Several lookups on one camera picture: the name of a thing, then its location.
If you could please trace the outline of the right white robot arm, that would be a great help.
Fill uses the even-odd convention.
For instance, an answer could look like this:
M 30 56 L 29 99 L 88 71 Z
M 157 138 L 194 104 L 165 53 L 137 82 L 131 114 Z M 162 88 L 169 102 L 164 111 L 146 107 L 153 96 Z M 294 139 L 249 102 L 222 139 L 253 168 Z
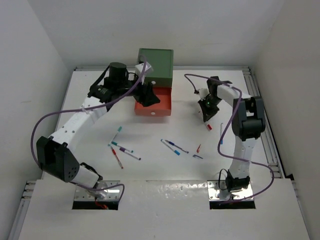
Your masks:
M 210 77 L 206 83 L 207 88 L 198 90 L 198 104 L 204 123 L 218 113 L 221 101 L 225 101 L 233 110 L 231 128 L 235 136 L 235 148 L 225 185 L 228 192 L 237 192 L 246 189 L 250 183 L 253 148 L 266 128 L 264 102 L 259 96 L 234 89 L 230 81 L 220 81 L 217 76 Z

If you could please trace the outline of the teal capped white pen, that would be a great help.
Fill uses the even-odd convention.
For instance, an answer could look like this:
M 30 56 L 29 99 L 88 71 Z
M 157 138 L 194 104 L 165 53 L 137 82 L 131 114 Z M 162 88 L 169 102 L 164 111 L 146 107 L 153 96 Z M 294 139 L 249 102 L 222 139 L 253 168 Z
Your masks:
M 122 126 L 120 126 L 120 127 L 117 129 L 116 133 L 114 134 L 114 136 L 112 137 L 112 139 L 111 139 L 110 142 L 108 143 L 108 146 L 110 146 L 110 145 L 112 144 L 112 142 L 115 140 L 116 136 L 121 132 L 121 130 L 122 130 Z

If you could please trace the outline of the light blue capped pen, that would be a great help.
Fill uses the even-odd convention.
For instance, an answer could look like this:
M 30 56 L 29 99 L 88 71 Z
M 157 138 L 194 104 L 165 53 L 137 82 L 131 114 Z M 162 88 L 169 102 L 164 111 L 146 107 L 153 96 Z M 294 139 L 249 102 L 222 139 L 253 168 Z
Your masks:
M 167 148 L 169 148 L 172 152 L 174 152 L 176 155 L 180 155 L 180 152 L 176 149 L 173 149 L 168 143 L 166 143 L 163 139 L 160 140 Z

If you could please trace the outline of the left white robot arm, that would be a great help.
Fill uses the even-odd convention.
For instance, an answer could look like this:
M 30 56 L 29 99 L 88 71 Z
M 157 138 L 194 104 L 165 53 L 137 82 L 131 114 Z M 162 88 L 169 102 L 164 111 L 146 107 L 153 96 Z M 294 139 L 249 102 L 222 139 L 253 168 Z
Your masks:
M 42 136 L 37 140 L 39 168 L 63 182 L 98 191 L 102 176 L 84 162 L 79 163 L 73 151 L 87 131 L 119 100 L 132 96 L 144 107 L 160 102 L 152 83 L 144 82 L 151 71 L 152 66 L 147 61 L 141 62 L 135 66 L 134 78 L 130 80 L 125 64 L 110 63 L 90 86 L 81 107 L 71 111 L 72 117 L 49 137 Z

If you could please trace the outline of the teal capped marker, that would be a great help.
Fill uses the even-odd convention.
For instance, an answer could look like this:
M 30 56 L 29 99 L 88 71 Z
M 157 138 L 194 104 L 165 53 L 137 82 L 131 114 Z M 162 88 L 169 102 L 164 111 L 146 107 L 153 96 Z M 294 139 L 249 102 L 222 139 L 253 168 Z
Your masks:
M 128 149 L 128 148 L 120 145 L 119 143 L 117 143 L 117 142 L 115 142 L 115 141 L 111 141 L 111 144 L 114 145 L 114 146 L 117 146 L 118 148 L 122 148 L 122 149 L 124 149 L 124 150 L 126 150 L 126 151 L 128 151 L 128 152 L 130 152 L 130 153 L 133 153 L 133 152 L 134 152 L 133 150 L 130 150 L 130 149 Z

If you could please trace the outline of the blue capped white marker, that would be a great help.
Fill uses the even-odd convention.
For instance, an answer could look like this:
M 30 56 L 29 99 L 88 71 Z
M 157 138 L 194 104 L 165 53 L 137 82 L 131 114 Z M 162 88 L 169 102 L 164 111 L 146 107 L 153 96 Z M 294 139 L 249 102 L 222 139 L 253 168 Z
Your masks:
M 222 145 L 223 144 L 223 132 L 224 132 L 224 123 L 222 122 L 220 124 L 220 144 Z

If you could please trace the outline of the purple capped marker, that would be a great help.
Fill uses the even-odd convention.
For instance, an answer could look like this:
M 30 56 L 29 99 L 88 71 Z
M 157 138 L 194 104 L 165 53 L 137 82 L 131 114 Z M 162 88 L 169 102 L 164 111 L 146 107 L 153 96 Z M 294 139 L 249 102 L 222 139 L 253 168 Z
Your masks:
M 127 149 L 125 149 L 125 148 L 123 148 L 123 147 L 120 147 L 120 148 L 119 148 L 119 150 L 120 150 L 121 152 L 123 152 L 123 153 L 127 154 L 128 156 L 130 156 L 130 157 L 132 157 L 132 158 L 134 158 L 134 159 L 138 160 L 138 161 L 140 161 L 140 160 L 141 160 L 141 158 L 140 158 L 140 157 L 135 156 L 132 152 L 130 152 L 129 150 L 127 150 Z

